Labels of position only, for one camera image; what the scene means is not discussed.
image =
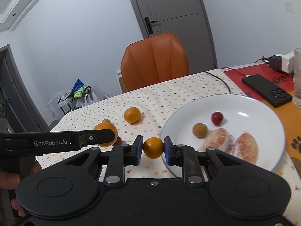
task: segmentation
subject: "black smartphone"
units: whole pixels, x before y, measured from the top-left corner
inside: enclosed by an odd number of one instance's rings
[[[242,79],[243,83],[247,84],[254,91],[259,93],[273,107],[278,108],[287,104],[292,100],[284,89],[272,83],[261,75],[248,76]]]

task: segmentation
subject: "orange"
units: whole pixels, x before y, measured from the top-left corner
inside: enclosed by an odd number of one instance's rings
[[[118,137],[117,128],[113,124],[108,123],[108,122],[99,123],[98,125],[96,125],[96,127],[94,127],[94,130],[101,130],[101,129],[111,129],[111,130],[113,130],[113,132],[115,134],[115,138],[114,138],[113,142],[111,142],[111,143],[98,144],[98,146],[108,147],[108,146],[111,146],[112,144],[114,144],[117,140],[117,137]]]
[[[123,115],[126,122],[133,124],[140,120],[141,118],[141,112],[136,107],[130,107],[128,108]]]
[[[149,138],[143,143],[143,151],[148,158],[157,159],[164,152],[164,144],[157,137]]]

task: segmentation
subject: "orange chair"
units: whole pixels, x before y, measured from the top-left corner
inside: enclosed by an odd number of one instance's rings
[[[121,61],[128,91],[189,75],[185,49],[171,33],[132,43]]]

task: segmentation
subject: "ceiling molding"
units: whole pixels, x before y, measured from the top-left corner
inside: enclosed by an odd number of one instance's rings
[[[0,14],[0,32],[14,31],[20,21],[39,0],[11,0],[3,14]]]

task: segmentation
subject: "finger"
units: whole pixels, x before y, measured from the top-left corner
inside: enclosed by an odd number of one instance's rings
[[[21,179],[18,174],[0,171],[0,188],[16,189]]]
[[[22,207],[20,206],[19,202],[17,199],[12,199],[11,200],[11,207],[15,210],[18,211],[18,215],[21,216],[21,217],[24,217],[25,216],[25,213],[22,209]]]
[[[18,214],[19,214],[20,217],[25,216],[25,212],[23,210],[18,210]]]
[[[40,171],[40,170],[42,170],[42,167],[41,167],[40,163],[39,163],[38,161],[36,161],[36,162],[33,164],[33,166],[31,167],[30,173],[33,174],[33,173],[38,172],[38,171]]]
[[[17,199],[12,199],[11,200],[11,207],[17,211],[22,210],[22,207],[20,206],[19,202]]]

